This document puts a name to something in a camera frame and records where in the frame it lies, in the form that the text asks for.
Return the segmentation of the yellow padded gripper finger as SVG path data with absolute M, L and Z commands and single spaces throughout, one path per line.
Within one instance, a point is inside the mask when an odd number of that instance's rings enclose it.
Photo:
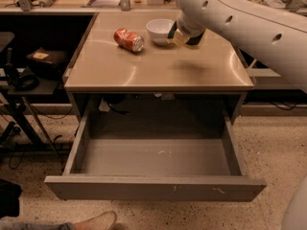
M 176 29 L 173 36 L 173 43 L 177 46 L 183 46 L 188 40 L 189 36 L 185 35 L 180 29 Z

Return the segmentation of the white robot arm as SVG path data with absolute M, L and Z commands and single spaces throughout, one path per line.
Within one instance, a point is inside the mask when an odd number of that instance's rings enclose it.
M 307 91 L 307 18 L 248 0 L 177 0 L 177 27 L 196 37 L 208 29 Z

